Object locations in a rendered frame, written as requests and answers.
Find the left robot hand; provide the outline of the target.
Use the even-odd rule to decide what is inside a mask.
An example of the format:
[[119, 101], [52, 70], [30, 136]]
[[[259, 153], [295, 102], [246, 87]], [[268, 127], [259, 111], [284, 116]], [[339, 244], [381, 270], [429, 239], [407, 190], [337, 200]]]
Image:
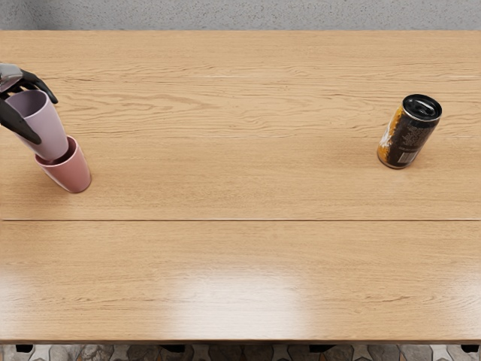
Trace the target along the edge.
[[15, 64], [0, 63], [0, 125], [33, 144], [40, 144], [41, 137], [27, 124], [18, 111], [6, 100], [13, 94], [26, 90], [45, 92], [53, 104], [58, 100], [48, 85], [36, 74], [19, 68]]

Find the lilac cup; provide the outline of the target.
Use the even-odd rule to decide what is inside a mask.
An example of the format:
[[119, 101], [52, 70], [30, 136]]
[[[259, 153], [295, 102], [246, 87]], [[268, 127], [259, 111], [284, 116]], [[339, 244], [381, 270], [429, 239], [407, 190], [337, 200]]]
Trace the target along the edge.
[[41, 143], [33, 144], [16, 135], [39, 157], [52, 161], [68, 151], [68, 137], [48, 95], [41, 90], [25, 90], [6, 99], [29, 126], [40, 136]]

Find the pink cup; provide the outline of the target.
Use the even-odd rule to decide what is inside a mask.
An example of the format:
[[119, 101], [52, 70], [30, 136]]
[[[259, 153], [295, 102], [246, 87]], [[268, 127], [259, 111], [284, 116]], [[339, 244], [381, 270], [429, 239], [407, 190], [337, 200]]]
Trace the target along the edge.
[[45, 160], [35, 155], [35, 161], [44, 173], [64, 190], [81, 193], [91, 184], [92, 177], [78, 142], [67, 136], [68, 150], [60, 158]]

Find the black and orange can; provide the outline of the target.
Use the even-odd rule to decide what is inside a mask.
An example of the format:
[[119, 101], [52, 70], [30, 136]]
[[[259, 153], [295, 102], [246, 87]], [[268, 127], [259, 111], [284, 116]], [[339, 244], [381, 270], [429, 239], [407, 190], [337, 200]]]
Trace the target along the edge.
[[406, 96], [380, 140], [378, 159], [390, 168], [409, 166], [437, 127], [441, 115], [442, 107], [435, 99], [423, 94]]

